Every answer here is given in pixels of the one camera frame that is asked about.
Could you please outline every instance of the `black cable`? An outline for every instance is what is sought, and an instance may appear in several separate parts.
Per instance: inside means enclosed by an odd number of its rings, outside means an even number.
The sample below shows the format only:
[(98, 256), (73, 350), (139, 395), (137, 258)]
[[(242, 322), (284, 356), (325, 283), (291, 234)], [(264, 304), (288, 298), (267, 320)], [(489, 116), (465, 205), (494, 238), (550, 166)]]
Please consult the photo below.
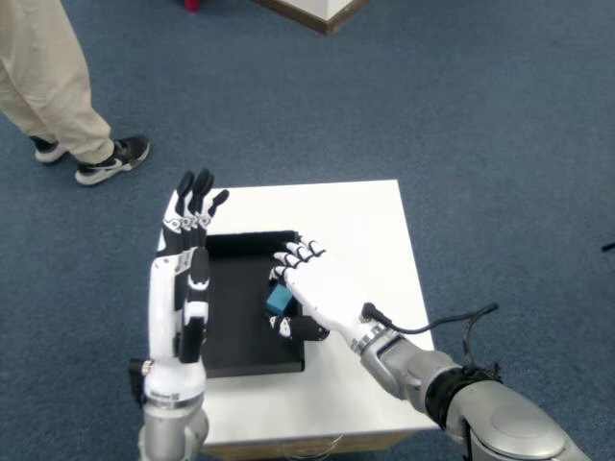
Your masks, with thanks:
[(448, 324), (450, 322), (460, 322), (462, 320), (468, 320), (468, 319), (473, 319), (476, 315), (480, 314), (479, 317), (481, 317), (484, 314), (487, 314), (495, 309), (497, 309), (497, 305), (494, 309), (489, 310), (488, 312), (483, 312), (481, 313), (484, 309), (486, 309), (487, 307), (484, 307), (481, 310), (478, 310), (476, 312), (467, 312), (465, 314), (459, 314), (459, 315), (451, 315), (449, 317), (442, 317), (440, 319), (434, 320), (433, 322), (431, 322), (430, 324), (425, 325), (424, 327), (420, 327), (417, 329), (407, 329), (407, 328), (400, 328), (396, 325), (393, 324), (393, 321), (391, 319), (389, 319), (388, 317), (386, 317), (384, 314), (382, 314), (382, 312), (380, 312), (379, 310), (376, 309), (376, 307), (371, 304), (371, 303), (366, 303), (363, 306), (363, 309), (361, 310), (361, 315), (367, 319), (374, 319), (377, 322), (380, 322), (381, 324), (383, 324), (385, 327), (387, 328), (391, 328), (394, 329), (395, 331), (399, 331), (400, 333), (404, 333), (404, 334), (420, 334), (420, 333), (424, 333), (425, 331), (428, 331), (432, 328), (436, 328), (442, 324)]
[(463, 331), (463, 353), (465, 353), (465, 359), (470, 365), (477, 366), (477, 361), (472, 355), (472, 350), (470, 349), (470, 335), (472, 334), (472, 327), (479, 320), (480, 317), (486, 315), (490, 312), (496, 310), (499, 306), (496, 303), (491, 303), (483, 307), (482, 309), (477, 310), (468, 325), (465, 327)]
[[(417, 329), (407, 329), (407, 328), (397, 327), (396, 325), (393, 324), (393, 321), (391, 319), (389, 319), (384, 314), (382, 314), (382, 312), (377, 310), (376, 307), (371, 303), (366, 303), (363, 306), (363, 309), (361, 310), (361, 315), (367, 319), (374, 319), (377, 322), (380, 322), (381, 324), (383, 324), (385, 327), (394, 329), (395, 331), (399, 331), (400, 333), (404, 333), (404, 334), (419, 334), (429, 329), (438, 327), (439, 325), (442, 325), (442, 324), (448, 324), (450, 322), (460, 322), (462, 320), (469, 319), (470, 322), (468, 322), (468, 325), (463, 331), (463, 352), (465, 353), (465, 359), (467, 362), (464, 369), (468, 373), (472, 373), (472, 371), (480, 368), (479, 365), (477, 365), (476, 359), (474, 358), (472, 354), (472, 349), (470, 346), (470, 336), (472, 334), (472, 327), (480, 319), (480, 317), (487, 315), (498, 308), (499, 306), (496, 303), (491, 303), (475, 312), (468, 312), (465, 314), (451, 315), (449, 317), (442, 317), (440, 319), (434, 320), (433, 322), (425, 325), (422, 328), (417, 328)], [(485, 373), (487, 373), (487, 375), (490, 376), (492, 379), (501, 381), (500, 365), (498, 364), (498, 362), (494, 363), (493, 368), (482, 369), (482, 370)]]

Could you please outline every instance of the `red object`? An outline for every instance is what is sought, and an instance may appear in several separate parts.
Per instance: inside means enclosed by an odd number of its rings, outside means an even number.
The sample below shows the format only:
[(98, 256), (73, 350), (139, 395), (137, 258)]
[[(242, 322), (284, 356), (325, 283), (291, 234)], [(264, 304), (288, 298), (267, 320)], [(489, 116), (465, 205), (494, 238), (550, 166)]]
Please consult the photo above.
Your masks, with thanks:
[(201, 0), (184, 0), (184, 4), (189, 12), (198, 12), (201, 6)]

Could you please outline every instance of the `white table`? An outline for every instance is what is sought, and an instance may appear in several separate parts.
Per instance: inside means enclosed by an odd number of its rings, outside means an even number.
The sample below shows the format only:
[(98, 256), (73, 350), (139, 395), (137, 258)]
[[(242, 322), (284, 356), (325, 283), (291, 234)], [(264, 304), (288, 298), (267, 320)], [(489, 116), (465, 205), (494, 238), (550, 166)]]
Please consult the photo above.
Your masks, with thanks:
[[(299, 231), (335, 253), (393, 321), (428, 321), (397, 181), (232, 188), (210, 233)], [(433, 349), (431, 335), (412, 336)], [(302, 373), (208, 380), (208, 448), (415, 432), (435, 425), (386, 394), (337, 333), (306, 343)]]

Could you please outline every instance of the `person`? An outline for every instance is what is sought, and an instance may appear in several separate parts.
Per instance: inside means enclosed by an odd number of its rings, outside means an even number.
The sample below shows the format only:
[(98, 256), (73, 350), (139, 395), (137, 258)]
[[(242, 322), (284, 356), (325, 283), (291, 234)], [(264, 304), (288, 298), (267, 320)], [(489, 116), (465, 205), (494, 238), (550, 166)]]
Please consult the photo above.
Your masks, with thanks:
[(130, 171), (150, 152), (144, 135), (110, 139), (60, 0), (0, 0), (0, 109), (33, 140), (38, 161), (73, 156), (82, 185)]

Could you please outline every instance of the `white shoe sole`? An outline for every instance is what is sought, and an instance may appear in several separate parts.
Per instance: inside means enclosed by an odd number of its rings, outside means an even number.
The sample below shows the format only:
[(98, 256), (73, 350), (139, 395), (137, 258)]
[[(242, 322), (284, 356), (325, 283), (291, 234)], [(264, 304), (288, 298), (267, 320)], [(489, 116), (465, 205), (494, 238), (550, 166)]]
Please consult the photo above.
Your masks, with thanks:
[(41, 152), (39, 149), (36, 149), (35, 158), (40, 163), (54, 163), (62, 158), (64, 154), (66, 154), (66, 151), (60, 144), (58, 144), (56, 149), (50, 152)]
[(151, 143), (148, 142), (143, 154), (141, 154), (139, 158), (133, 160), (132, 162), (126, 163), (125, 165), (122, 165), (119, 168), (114, 168), (112, 170), (99, 170), (96, 172), (96, 174), (90, 176), (83, 175), (80, 171), (76, 171), (75, 180), (77, 180), (80, 185), (96, 185), (102, 181), (106, 181), (109, 178), (112, 178), (113, 176), (118, 173), (121, 173), (122, 171), (131, 171), (133, 168), (137, 168), (138, 165), (143, 163), (143, 161), (147, 158), (148, 154), (150, 153), (150, 145)]

